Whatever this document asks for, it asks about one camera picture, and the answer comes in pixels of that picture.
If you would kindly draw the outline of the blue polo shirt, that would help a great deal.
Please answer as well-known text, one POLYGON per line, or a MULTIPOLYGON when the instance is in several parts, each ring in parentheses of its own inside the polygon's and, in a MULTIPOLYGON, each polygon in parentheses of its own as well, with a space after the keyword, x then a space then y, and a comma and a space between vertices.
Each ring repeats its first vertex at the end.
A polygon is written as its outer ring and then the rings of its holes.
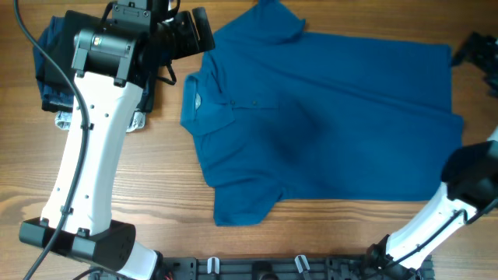
POLYGON ((287 199, 425 201, 461 146, 445 44, 312 33, 261 1, 214 35, 184 82, 217 226, 287 199))

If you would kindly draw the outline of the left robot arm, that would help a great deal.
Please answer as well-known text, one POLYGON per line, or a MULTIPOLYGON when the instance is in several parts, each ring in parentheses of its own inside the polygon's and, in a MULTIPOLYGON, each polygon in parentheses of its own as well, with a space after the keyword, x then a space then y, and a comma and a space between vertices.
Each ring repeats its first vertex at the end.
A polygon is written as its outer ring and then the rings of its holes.
POLYGON ((206 11, 158 1, 110 2, 101 17, 69 11, 45 58, 74 95, 72 121, 54 189, 19 239, 128 279, 163 279, 161 253, 111 217, 126 130, 160 67, 215 47, 206 11))

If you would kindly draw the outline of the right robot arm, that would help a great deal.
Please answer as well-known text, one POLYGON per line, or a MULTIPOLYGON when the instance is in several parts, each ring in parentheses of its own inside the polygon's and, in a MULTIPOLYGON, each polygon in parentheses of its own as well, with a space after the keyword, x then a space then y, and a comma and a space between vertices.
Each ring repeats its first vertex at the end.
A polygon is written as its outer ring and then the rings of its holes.
POLYGON ((363 279, 421 278, 423 262, 462 226, 497 207, 497 134, 455 150, 441 184, 423 209, 400 230, 372 245, 362 263, 363 279))

